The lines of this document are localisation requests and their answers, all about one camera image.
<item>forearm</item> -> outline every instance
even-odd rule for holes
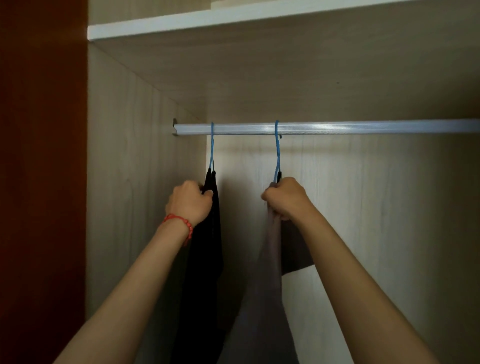
[[[188,228],[182,221],[173,219],[164,223],[55,364],[132,363],[173,260],[187,235]]]
[[[314,208],[294,218],[356,364],[437,363],[414,328]]]

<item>red bracelet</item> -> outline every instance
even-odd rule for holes
[[[193,234],[193,226],[192,224],[186,219],[186,218],[183,218],[181,216],[177,216],[177,215],[174,215],[174,214],[168,214],[167,216],[165,216],[165,218],[163,219],[163,222],[162,224],[167,221],[167,220],[170,220],[172,218],[179,218],[180,220],[182,220],[185,224],[187,224],[188,226],[188,229],[190,230],[190,232],[188,233],[188,238],[185,240],[185,242],[183,243],[183,246],[187,246],[187,243],[188,243],[188,240],[190,240],[192,238],[192,234]]]

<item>wardrobe door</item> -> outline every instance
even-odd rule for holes
[[[0,2],[0,361],[84,321],[87,1]]]

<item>blue hanger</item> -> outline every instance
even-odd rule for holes
[[[212,145],[211,145],[211,149],[210,149],[210,165],[208,166],[208,169],[210,169],[212,167],[212,163],[213,163],[213,123],[212,123]]]
[[[273,182],[278,183],[279,179],[282,176],[282,172],[280,171],[280,142],[278,141],[278,120],[275,121],[275,141],[276,141],[276,168],[275,168],[275,176],[273,178]]]

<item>closet rod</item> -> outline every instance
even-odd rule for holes
[[[176,135],[210,135],[211,124],[174,124]],[[278,133],[425,134],[480,133],[480,119],[280,122]],[[275,123],[214,124],[215,135],[273,135]]]

